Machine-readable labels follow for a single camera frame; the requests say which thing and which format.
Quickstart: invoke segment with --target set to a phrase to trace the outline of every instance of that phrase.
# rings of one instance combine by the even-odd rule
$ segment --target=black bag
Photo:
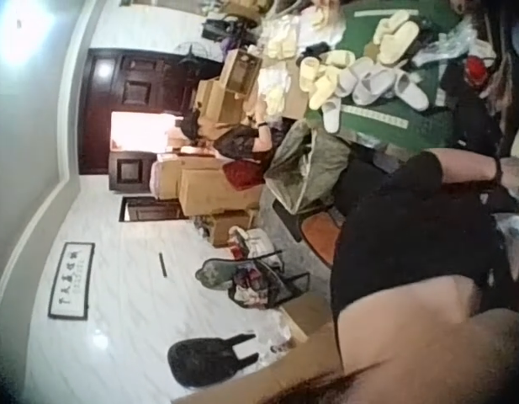
[[[235,345],[252,338],[255,338],[254,334],[240,334],[230,339],[188,339],[169,348],[167,361],[175,380],[184,387],[221,383],[257,362],[258,353],[238,359],[233,350]]]

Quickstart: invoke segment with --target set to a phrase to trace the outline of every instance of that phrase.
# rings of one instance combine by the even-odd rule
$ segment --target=door panel
[[[179,65],[182,58],[140,50],[89,51],[79,107],[80,174],[109,173],[113,111],[182,116],[193,101],[199,80],[217,77],[221,72],[220,63],[206,59],[190,71]],[[139,175],[139,168],[129,163],[119,170],[131,177],[135,172],[136,182],[145,174]],[[116,178],[114,183],[123,178]]]
[[[128,194],[149,192],[155,153],[112,151],[109,153],[109,189]]]

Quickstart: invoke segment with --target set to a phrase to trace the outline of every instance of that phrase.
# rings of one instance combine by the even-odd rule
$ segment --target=black shirt
[[[372,293],[443,275],[483,285],[503,263],[500,234],[477,193],[442,188],[442,167],[430,152],[411,158],[347,217],[331,274],[335,322]]]

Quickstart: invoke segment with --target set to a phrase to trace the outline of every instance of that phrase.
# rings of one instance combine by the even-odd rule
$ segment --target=slide sandal
[[[350,68],[343,69],[339,74],[339,80],[334,94],[339,98],[345,98],[351,95],[352,91],[358,84],[358,77]]]
[[[407,52],[419,33],[418,24],[408,21],[401,25],[395,34],[385,35],[380,44],[379,62],[386,66],[395,65]]]
[[[310,108],[317,110],[332,96],[336,91],[338,76],[328,71],[323,77],[315,82],[315,91],[310,97]]]
[[[416,111],[425,111],[429,108],[429,99],[426,94],[411,81],[406,72],[397,71],[394,92]]]
[[[328,133],[337,133],[340,130],[340,118],[342,115],[342,99],[331,97],[321,107],[323,111],[323,123]]]
[[[350,67],[352,74],[357,80],[362,80],[375,66],[375,62],[369,57],[357,59]]]
[[[344,69],[354,63],[356,57],[349,50],[331,50],[322,55],[326,65],[339,67]]]
[[[373,43],[380,45],[386,34],[393,34],[401,25],[406,23],[410,18],[410,13],[407,10],[398,10],[389,19],[381,19],[375,34],[373,35]]]
[[[314,89],[314,81],[319,73],[320,61],[314,57],[306,57],[300,63],[300,89],[309,93]]]
[[[370,105],[395,85],[395,79],[392,69],[377,65],[354,88],[352,100],[356,105]]]

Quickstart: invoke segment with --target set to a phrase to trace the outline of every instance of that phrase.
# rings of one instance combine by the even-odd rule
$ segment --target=bright light
[[[97,330],[93,334],[93,344],[98,349],[106,350],[109,346],[109,339],[100,330]]]
[[[0,46],[5,61],[26,62],[42,45],[54,23],[54,16],[35,0],[10,0],[0,16]]]

